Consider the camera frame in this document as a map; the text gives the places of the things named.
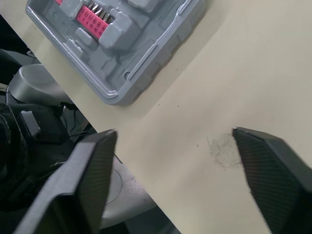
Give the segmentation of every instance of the black plastic part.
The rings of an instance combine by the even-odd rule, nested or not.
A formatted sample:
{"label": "black plastic part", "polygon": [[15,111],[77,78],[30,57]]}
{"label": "black plastic part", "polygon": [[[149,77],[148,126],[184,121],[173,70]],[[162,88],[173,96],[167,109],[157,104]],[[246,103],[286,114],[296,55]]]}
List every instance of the black plastic part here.
{"label": "black plastic part", "polygon": [[[35,141],[22,112],[34,113],[40,130],[43,133],[57,131],[59,140],[53,143]],[[0,152],[1,158],[6,159],[5,167],[0,170],[0,210],[13,211],[31,205],[47,178],[68,159],[74,144],[50,108],[35,104],[0,104],[0,116],[10,133],[10,145],[6,143],[6,150]]]}
{"label": "black plastic part", "polygon": [[42,188],[15,234],[95,234],[109,192],[117,132],[92,135]]}
{"label": "black plastic part", "polygon": [[271,232],[311,234],[312,170],[278,137],[244,128],[234,128],[233,137]]}

